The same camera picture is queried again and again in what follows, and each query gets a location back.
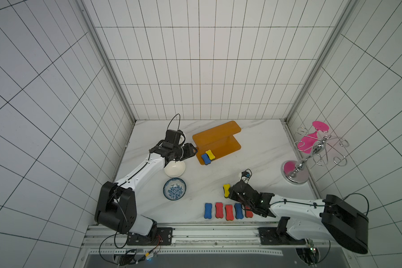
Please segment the red top eraser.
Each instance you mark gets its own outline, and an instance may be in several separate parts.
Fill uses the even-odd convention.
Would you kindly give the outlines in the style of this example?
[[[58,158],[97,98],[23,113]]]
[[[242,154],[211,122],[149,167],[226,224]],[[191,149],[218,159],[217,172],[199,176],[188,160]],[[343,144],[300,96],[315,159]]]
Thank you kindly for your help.
[[[245,217],[246,218],[252,218],[253,217],[253,211],[249,207],[245,208]]]
[[[226,220],[233,221],[235,219],[233,214],[233,206],[230,204],[225,205]]]
[[[219,219],[224,218],[224,214],[223,214],[223,203],[217,202],[217,203],[215,204],[215,209],[216,209],[215,217],[216,217],[216,218],[219,218]]]

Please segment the blue bottom eraser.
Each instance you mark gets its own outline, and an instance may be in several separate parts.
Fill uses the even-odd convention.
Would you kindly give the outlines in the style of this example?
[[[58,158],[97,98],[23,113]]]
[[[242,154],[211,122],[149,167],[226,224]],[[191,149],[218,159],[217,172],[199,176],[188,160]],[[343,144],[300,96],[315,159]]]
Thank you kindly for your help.
[[[205,165],[209,165],[211,163],[211,159],[209,158],[209,156],[207,154],[202,155],[202,160]]]

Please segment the blue eraser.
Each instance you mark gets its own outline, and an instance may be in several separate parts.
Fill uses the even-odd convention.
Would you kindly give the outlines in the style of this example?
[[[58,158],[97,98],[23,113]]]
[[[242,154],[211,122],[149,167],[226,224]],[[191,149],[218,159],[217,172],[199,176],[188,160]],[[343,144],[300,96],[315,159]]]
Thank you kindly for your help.
[[[209,156],[207,154],[202,155],[202,160],[205,165],[209,165],[211,163],[211,159],[209,158]]]
[[[244,219],[242,204],[241,203],[235,203],[234,204],[234,209],[235,209],[235,219],[237,219],[237,220]]]
[[[204,219],[211,220],[212,219],[212,203],[206,203],[204,205]]]

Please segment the yellow bottom eraser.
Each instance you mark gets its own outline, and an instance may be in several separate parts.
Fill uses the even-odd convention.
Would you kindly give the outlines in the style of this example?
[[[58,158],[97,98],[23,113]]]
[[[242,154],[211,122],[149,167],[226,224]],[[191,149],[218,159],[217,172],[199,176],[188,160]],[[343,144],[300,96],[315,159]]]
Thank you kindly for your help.
[[[207,154],[210,161],[212,161],[216,158],[215,155],[213,154],[212,150],[207,150],[205,153]]]
[[[224,184],[223,185],[223,191],[224,191],[224,197],[229,198],[230,196],[230,184]]]

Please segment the blue top eraser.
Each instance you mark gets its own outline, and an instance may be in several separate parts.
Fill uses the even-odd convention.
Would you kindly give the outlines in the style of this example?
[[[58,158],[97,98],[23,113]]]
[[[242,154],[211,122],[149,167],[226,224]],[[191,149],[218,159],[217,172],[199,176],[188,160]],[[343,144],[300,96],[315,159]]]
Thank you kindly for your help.
[[[235,203],[234,204],[234,209],[235,209],[235,219],[237,219],[237,220],[244,219],[242,204],[241,203]]]
[[[211,220],[212,219],[212,203],[206,203],[204,205],[204,219]]]

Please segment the orange two-tier shelf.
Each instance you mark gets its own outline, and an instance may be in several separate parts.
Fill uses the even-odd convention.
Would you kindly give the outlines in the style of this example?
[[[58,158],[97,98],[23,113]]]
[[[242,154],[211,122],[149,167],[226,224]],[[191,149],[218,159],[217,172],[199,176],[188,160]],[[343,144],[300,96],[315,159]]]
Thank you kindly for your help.
[[[241,132],[241,127],[236,121],[210,128],[192,136],[198,152],[196,157],[201,165],[205,165],[202,155],[207,150],[212,150],[215,155],[214,160],[218,160],[241,149],[241,145],[234,137]]]

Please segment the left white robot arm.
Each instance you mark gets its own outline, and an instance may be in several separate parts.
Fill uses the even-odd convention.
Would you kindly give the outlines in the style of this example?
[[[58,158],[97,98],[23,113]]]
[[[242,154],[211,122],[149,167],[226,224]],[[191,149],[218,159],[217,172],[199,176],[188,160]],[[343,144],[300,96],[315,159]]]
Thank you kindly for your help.
[[[137,193],[170,163],[184,161],[197,152],[193,144],[185,142],[183,131],[167,130],[165,138],[149,150],[144,162],[118,181],[102,185],[94,216],[96,223],[123,235],[153,239],[157,223],[138,213]]]

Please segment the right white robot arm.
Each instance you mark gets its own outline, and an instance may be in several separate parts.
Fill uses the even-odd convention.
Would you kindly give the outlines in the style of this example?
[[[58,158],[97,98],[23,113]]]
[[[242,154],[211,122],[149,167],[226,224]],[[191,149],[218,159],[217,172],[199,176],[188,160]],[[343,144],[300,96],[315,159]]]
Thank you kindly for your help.
[[[277,218],[285,224],[284,233],[295,240],[335,241],[343,248],[367,254],[369,219],[345,200],[326,195],[325,199],[302,200],[273,193],[259,193],[239,181],[229,189],[229,198],[263,218]]]

